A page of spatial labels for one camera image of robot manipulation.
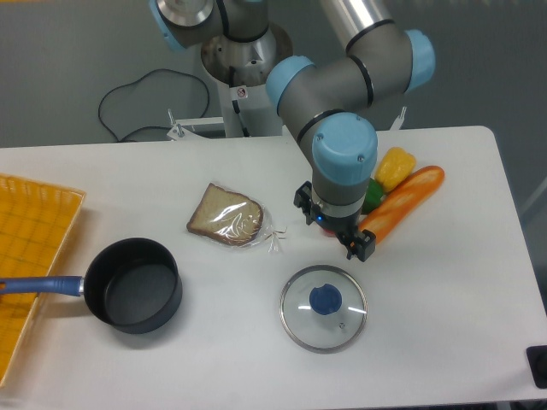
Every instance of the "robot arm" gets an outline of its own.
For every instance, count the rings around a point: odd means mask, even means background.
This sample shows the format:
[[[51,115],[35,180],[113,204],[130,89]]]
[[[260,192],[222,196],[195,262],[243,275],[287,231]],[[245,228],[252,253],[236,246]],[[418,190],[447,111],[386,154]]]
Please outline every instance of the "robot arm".
[[[202,60],[216,79],[231,88],[265,83],[270,115],[283,120],[313,169],[295,205],[308,224],[333,231],[348,258],[365,261],[374,235],[356,226],[378,139],[372,125],[351,111],[427,82],[435,69],[427,37],[401,32],[380,0],[321,0],[346,57],[316,67],[306,57],[288,57],[287,48],[279,51],[282,37],[272,35],[265,0],[150,0],[150,6],[171,45],[209,40]]]
[[[374,128],[349,111],[427,82],[435,68],[429,40],[401,32],[380,1],[322,0],[346,57],[317,68],[306,57],[283,60],[270,73],[268,95],[313,168],[295,205],[333,231],[348,257],[364,261],[374,237],[356,229],[377,160]]]

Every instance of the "plastic bag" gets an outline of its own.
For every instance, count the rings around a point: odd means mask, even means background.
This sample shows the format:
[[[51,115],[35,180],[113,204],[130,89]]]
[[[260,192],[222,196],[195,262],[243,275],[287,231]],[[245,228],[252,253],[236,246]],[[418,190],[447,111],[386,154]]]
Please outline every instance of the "plastic bag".
[[[279,251],[277,233],[266,207],[246,195],[209,184],[186,229],[233,248],[249,248],[272,238],[270,252]]]

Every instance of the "white table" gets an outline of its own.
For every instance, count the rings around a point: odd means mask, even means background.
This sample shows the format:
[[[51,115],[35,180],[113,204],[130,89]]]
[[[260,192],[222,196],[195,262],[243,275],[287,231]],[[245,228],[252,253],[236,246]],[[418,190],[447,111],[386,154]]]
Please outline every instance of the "white table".
[[[310,167],[288,137],[0,150],[0,172],[87,191],[59,274],[84,274],[123,237],[174,254],[185,286],[158,331],[119,333],[83,299],[47,296],[0,407],[18,409],[327,409],[545,398],[528,346],[545,314],[495,139],[482,127],[379,134],[440,165],[446,180],[365,263],[292,205]],[[185,230],[207,183],[262,201],[281,254],[233,251]],[[365,331],[336,354],[298,347],[279,294],[298,270],[349,272],[369,307]]]

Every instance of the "gray floor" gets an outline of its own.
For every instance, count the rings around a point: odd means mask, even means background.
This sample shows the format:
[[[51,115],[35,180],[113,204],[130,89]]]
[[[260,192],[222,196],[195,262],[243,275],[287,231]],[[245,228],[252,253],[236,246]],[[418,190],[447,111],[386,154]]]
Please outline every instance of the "gray floor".
[[[438,68],[428,85],[362,114],[380,130],[403,105],[408,128],[490,127],[521,213],[547,177],[547,1],[385,3],[402,29],[419,28],[430,37]],[[317,65],[344,55],[316,0],[271,0],[270,9],[271,20],[291,35],[296,54]],[[159,67],[206,79],[213,94],[208,116],[219,115],[213,84],[197,57],[196,47],[184,54],[168,50],[145,0],[0,4],[0,147],[112,142],[97,120],[101,97]],[[196,117],[204,98],[194,82],[161,74],[109,99],[104,119],[122,136],[141,126],[167,126],[168,108],[176,118]],[[162,132],[141,138],[162,139]],[[481,184],[480,175],[469,183]],[[544,293],[546,203],[536,202],[523,219]]]

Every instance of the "black cable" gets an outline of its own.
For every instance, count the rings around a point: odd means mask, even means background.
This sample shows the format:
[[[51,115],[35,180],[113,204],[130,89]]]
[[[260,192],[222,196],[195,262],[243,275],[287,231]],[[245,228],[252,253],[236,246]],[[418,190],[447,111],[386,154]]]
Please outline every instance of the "black cable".
[[[104,121],[103,121],[103,117],[101,116],[101,107],[103,106],[103,103],[104,103],[104,100],[106,100],[106,98],[112,94],[114,91],[118,91],[119,89],[121,88],[125,88],[125,87],[130,87],[132,85],[136,85],[138,83],[140,83],[143,79],[146,79],[147,77],[150,77],[152,74],[154,73],[172,73],[172,74],[178,74],[178,75],[182,75],[183,77],[189,77],[191,79],[194,79],[196,81],[198,81],[201,85],[203,85],[203,87],[205,88],[205,92],[206,92],[206,95],[207,95],[207,102],[205,104],[205,108],[203,109],[203,112],[202,114],[199,116],[199,118],[203,118],[205,114],[207,114],[207,111],[209,110],[209,104],[210,104],[210,92],[209,92],[209,88],[208,86],[205,84],[205,82],[200,79],[199,77],[193,75],[193,74],[188,74],[188,73],[182,73],[181,71],[176,71],[176,70],[172,70],[170,68],[157,68],[156,70],[152,70],[148,73],[146,73],[145,75],[143,75],[140,79],[137,79],[135,81],[133,81],[132,83],[129,83],[129,84],[124,84],[124,85],[119,85],[115,88],[113,88],[112,90],[110,90],[109,92],[107,92],[103,99],[101,100],[101,102],[99,103],[99,108],[98,108],[98,111],[97,111],[97,116],[98,116],[98,119],[99,119],[99,122],[101,123],[101,125],[106,128],[106,130],[108,132],[110,132],[110,134],[112,134],[112,136],[115,138],[116,142],[117,143],[126,143],[126,142],[135,142],[134,140],[130,140],[129,137],[131,137],[132,135],[138,133],[138,132],[141,132],[141,131],[144,131],[144,130],[170,130],[171,128],[168,127],[168,126],[143,126],[141,128],[138,128],[137,130],[134,130],[134,131],[131,131],[129,132],[125,137],[123,138],[118,138],[118,136],[115,134],[114,131],[112,131],[110,129],[109,126],[107,126]]]

